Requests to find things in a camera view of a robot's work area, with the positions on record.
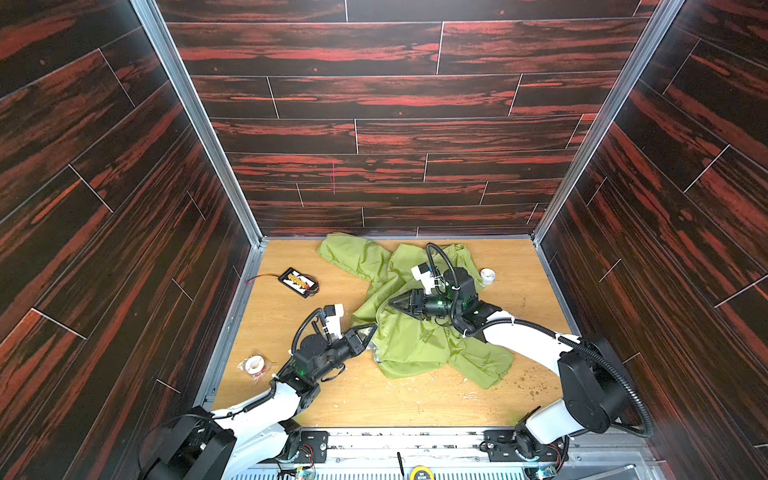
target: wooden floor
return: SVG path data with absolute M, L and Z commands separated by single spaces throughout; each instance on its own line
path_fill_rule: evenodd
M 399 243 L 423 246 L 428 240 L 384 240 L 393 251 Z M 558 332 L 570 332 L 565 317 L 530 240 L 441 240 L 463 243 L 478 268 L 496 271 L 497 280 L 480 298 L 513 315 Z M 314 276 L 320 292 L 302 299 L 276 278 L 256 279 L 250 302 L 217 394 L 215 408 L 242 402 L 269 388 L 268 381 L 289 357 L 296 328 L 317 307 L 343 303 L 349 315 L 364 301 L 368 283 L 322 260 L 315 240 L 272 240 L 259 273 L 282 273 L 289 266 Z M 253 383 L 237 369 L 244 358 L 259 352 L 272 362 L 266 378 Z M 346 363 L 346 371 L 323 390 L 312 406 L 296 418 L 305 426 L 482 426 L 514 425 L 536 406 L 561 397 L 558 377 L 545 367 L 515 355 L 506 378 L 483 390 L 450 366 L 408 379 L 390 380 L 373 362 L 372 353 Z

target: dark wooden wall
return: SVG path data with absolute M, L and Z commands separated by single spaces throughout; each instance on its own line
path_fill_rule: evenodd
M 262 231 L 530 233 L 657 0 L 158 0 Z
M 768 478 L 767 28 L 688 0 L 543 241 L 678 480 Z
M 4 2 L 0 71 L 0 476 L 136 478 L 250 245 L 128 0 Z

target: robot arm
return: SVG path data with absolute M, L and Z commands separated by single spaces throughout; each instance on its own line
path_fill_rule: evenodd
M 435 268 L 430 250 L 436 250 L 448 265 L 442 275 Z M 513 442 L 523 459 L 537 459 L 548 444 L 566 435 L 603 433 L 610 427 L 643 437 L 653 434 L 650 415 L 634 391 L 629 373 L 605 338 L 560 334 L 516 319 L 500 307 L 480 300 L 466 269 L 454 268 L 440 247 L 428 243 L 427 253 L 429 265 L 423 263 L 413 269 L 414 277 L 424 288 L 391 299 L 391 307 L 420 320 L 449 317 L 452 326 L 464 336 L 504 346 L 560 377 L 563 398 L 529 413 L 515 427 Z M 436 281 L 439 279 L 443 279 L 442 289 Z M 615 422 L 630 404 L 643 419 L 642 431 Z
M 320 383 L 334 369 L 368 346 L 375 324 L 341 332 L 341 305 L 317 309 L 304 320 L 293 338 L 291 358 L 270 381 L 270 389 L 227 409 L 206 412 L 195 407 L 180 417 L 165 440 L 154 450 L 139 479 L 219 480 L 283 454 L 298 453 L 299 431 L 286 429 L 284 421 L 307 409 L 320 392 Z M 304 329 L 314 334 L 299 346 Z

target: white tape roll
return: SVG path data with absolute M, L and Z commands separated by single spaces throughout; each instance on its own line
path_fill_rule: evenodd
M 264 370 L 264 358 L 261 355 L 254 355 L 245 361 L 245 371 L 250 375 L 256 375 Z
M 490 285 L 496 280 L 496 272 L 489 268 L 484 268 L 480 270 L 480 277 L 482 278 L 483 285 Z

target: battery pack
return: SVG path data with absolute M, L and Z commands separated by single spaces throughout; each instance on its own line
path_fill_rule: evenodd
M 319 290 L 317 279 L 309 275 L 304 275 L 293 268 L 286 270 L 282 275 L 278 276 L 277 279 L 280 283 L 304 298 L 314 295 Z

